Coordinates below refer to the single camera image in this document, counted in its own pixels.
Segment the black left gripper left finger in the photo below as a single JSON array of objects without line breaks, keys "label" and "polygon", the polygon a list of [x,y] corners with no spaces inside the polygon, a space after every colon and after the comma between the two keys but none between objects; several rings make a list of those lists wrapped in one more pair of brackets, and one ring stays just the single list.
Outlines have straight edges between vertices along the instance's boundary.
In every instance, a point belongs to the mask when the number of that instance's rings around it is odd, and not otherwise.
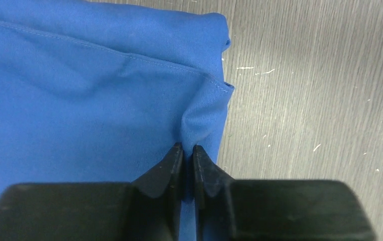
[{"label": "black left gripper left finger", "polygon": [[0,240],[177,240],[183,148],[133,182],[20,183],[0,196]]}]

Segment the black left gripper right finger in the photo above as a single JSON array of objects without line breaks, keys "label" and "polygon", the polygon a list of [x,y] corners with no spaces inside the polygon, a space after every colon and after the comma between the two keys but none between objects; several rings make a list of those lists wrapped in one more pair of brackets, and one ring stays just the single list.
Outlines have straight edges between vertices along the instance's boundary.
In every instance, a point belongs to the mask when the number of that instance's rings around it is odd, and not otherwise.
[{"label": "black left gripper right finger", "polygon": [[354,192],[335,180],[234,179],[193,149],[198,240],[376,240]]}]

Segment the blue surgical wrap cloth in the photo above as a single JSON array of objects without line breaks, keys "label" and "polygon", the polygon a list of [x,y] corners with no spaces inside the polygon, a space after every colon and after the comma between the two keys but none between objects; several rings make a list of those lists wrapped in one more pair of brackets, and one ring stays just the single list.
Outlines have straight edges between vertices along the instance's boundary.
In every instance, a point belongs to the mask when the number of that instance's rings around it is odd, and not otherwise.
[{"label": "blue surgical wrap cloth", "polygon": [[0,1],[0,196],[20,183],[133,182],[180,144],[177,240],[198,240],[193,149],[216,164],[230,44],[220,13]]}]

